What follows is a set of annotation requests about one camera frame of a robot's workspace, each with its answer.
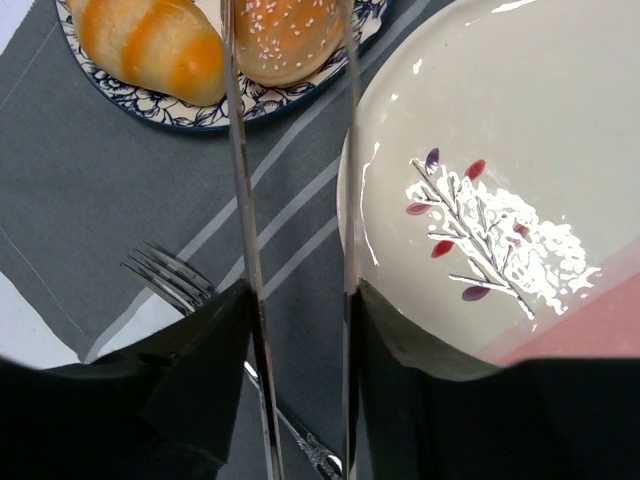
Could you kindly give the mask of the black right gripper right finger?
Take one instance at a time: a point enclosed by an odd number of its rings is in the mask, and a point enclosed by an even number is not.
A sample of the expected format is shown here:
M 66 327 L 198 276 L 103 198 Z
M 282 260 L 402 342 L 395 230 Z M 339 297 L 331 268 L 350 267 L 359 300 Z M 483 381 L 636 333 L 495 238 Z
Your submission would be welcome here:
M 360 372 L 376 479 L 635 479 L 639 363 L 500 368 L 417 327 L 360 286 Z

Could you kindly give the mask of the striped crescent bread roll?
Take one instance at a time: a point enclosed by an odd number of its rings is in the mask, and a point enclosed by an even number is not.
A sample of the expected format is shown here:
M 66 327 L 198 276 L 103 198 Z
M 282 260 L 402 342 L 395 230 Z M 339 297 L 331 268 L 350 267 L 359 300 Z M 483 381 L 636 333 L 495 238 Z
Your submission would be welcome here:
M 196 106 L 225 95 L 223 42 L 191 1 L 68 1 L 79 44 L 108 74 Z

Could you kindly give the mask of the silver metal tongs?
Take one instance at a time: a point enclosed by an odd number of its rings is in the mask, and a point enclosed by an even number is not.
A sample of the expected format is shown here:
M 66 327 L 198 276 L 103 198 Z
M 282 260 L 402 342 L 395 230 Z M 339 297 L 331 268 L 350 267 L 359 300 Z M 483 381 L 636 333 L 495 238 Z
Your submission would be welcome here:
M 344 208 L 344 295 L 343 295 L 343 346 L 342 346 L 342 477 L 355 479 L 356 469 L 356 428 L 359 415 L 359 367 L 357 365 L 357 314 L 359 309 L 356 223 L 358 213 L 358 193 L 360 190 L 357 173 L 357 153 L 359 147 L 359 127 L 357 106 L 360 99 L 360 68 L 357 44 L 352 27 L 352 4 L 339 3 L 342 15 L 343 38 L 348 65 L 351 94 L 350 125 L 345 156 Z M 234 165 L 236 197 L 241 218 L 241 232 L 244 250 L 244 268 L 251 287 L 249 318 L 252 321 L 253 345 L 257 360 L 260 390 L 263 436 L 266 451 L 267 477 L 282 479 L 282 463 L 279 426 L 276 419 L 276 395 L 273 380 L 270 346 L 267 339 L 267 324 L 264 311 L 264 285 L 259 259 L 256 235 L 254 205 L 250 175 L 247 170 L 245 124 L 240 106 L 238 86 L 237 38 L 235 34 L 235 3 L 224 1 L 222 12 L 222 35 L 224 39 L 224 77 L 230 120 L 231 158 Z

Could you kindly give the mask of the round sesame bun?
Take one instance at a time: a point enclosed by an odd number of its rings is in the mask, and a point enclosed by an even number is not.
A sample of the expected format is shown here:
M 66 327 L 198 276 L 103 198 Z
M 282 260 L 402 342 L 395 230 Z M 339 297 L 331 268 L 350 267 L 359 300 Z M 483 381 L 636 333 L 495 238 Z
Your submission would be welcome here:
M 235 1 L 235 60 L 265 87 L 296 83 L 316 72 L 344 38 L 352 1 Z

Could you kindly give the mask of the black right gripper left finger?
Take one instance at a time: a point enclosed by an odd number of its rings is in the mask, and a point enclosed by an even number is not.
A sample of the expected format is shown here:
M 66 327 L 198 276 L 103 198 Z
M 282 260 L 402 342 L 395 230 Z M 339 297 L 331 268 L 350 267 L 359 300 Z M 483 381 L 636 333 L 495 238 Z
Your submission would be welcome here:
M 93 363 L 1 363 L 5 479 L 214 479 L 228 463 L 250 325 L 238 281 Z

